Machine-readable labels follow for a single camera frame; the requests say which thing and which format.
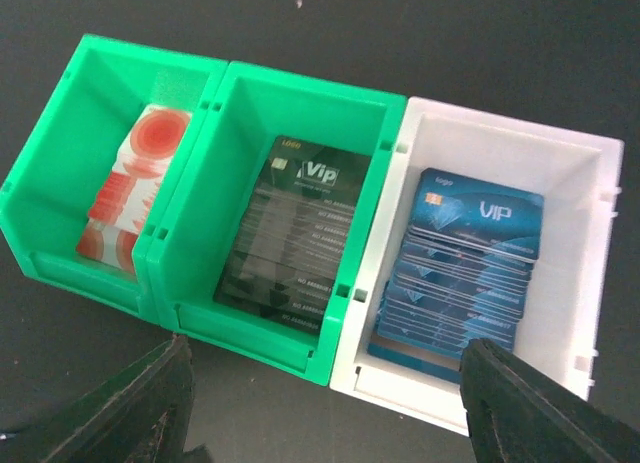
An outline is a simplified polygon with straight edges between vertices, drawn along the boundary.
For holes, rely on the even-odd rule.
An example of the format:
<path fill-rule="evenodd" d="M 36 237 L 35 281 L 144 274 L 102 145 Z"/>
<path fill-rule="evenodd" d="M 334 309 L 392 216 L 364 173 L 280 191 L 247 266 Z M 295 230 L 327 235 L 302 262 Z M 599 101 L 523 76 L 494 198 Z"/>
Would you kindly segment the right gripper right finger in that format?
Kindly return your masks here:
<path fill-rule="evenodd" d="M 460 363 L 461 398 L 478 462 L 637 462 L 639 432 L 489 339 Z"/>

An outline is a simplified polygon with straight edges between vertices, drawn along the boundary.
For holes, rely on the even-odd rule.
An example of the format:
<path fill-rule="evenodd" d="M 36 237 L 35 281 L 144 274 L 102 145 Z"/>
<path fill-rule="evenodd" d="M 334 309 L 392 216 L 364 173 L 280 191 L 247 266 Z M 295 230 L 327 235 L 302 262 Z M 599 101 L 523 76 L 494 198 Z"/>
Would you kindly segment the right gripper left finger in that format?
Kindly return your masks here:
<path fill-rule="evenodd" d="M 24 433 L 26 462 L 211 462 L 184 448 L 194 403 L 187 338 L 173 336 Z"/>

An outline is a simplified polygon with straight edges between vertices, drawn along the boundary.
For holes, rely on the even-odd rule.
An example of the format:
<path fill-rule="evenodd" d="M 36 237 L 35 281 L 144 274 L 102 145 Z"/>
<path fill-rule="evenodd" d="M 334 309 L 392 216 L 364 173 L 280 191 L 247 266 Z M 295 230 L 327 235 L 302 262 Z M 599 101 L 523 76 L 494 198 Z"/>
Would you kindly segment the white bin with blue cards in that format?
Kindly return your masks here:
<path fill-rule="evenodd" d="M 368 351 L 420 173 L 434 167 L 544 197 L 540 258 L 515 353 L 587 398 L 622 156 L 623 144 L 613 138 L 411 98 L 344 317 L 331 388 L 467 431 L 457 384 Z"/>

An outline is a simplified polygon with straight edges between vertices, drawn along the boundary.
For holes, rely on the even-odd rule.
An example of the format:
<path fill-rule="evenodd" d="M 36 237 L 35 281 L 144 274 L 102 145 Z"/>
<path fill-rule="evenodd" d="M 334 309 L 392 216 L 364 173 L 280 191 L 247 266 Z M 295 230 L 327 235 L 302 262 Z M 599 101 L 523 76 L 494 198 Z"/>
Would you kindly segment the green bin with red cards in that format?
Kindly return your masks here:
<path fill-rule="evenodd" d="M 158 323 L 149 250 L 199 137 L 226 60 L 86 34 L 1 190 L 1 229 L 22 272 Z M 133 249 L 129 274 L 75 247 L 116 152 L 149 103 L 192 115 Z"/>

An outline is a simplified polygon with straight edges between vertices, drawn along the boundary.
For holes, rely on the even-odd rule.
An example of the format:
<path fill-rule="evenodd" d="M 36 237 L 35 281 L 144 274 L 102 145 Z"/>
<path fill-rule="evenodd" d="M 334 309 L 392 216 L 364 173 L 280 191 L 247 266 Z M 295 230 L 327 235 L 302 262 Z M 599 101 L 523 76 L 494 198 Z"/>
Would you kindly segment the green bin with black cards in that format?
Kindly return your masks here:
<path fill-rule="evenodd" d="M 406 97 L 396 93 L 232 62 L 147 253 L 161 325 L 326 385 L 406 105 Z M 279 136 L 370 160 L 316 335 L 231 308 L 214 296 L 258 174 Z"/>

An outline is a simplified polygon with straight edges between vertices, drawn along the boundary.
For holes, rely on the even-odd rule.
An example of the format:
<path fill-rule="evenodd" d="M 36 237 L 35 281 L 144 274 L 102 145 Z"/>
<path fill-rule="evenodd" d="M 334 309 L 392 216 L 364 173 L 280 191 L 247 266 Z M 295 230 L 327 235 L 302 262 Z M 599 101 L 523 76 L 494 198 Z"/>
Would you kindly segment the red white card stack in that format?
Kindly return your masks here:
<path fill-rule="evenodd" d="M 147 105 L 116 153 L 88 210 L 76 252 L 134 274 L 133 248 L 191 122 L 190 112 Z"/>

